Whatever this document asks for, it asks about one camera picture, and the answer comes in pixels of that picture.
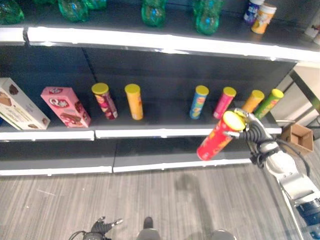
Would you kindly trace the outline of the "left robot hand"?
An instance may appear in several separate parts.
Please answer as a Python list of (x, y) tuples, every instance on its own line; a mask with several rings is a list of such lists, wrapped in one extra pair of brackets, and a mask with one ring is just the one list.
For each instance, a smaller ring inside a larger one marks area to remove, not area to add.
[(110, 231), (113, 227), (120, 225), (124, 222), (122, 218), (119, 218), (113, 222), (106, 223), (106, 217), (100, 217), (92, 226), (91, 228), (91, 236), (89, 240), (107, 240), (105, 234)]

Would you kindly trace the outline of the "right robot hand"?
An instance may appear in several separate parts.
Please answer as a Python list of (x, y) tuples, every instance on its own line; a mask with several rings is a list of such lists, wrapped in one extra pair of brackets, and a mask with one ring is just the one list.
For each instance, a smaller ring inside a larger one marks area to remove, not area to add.
[(232, 108), (231, 111), (237, 114), (245, 123), (244, 130), (224, 131), (225, 136), (233, 139), (245, 140), (253, 155), (273, 155), (281, 151), (276, 140), (268, 133), (261, 121), (253, 114), (241, 108)]

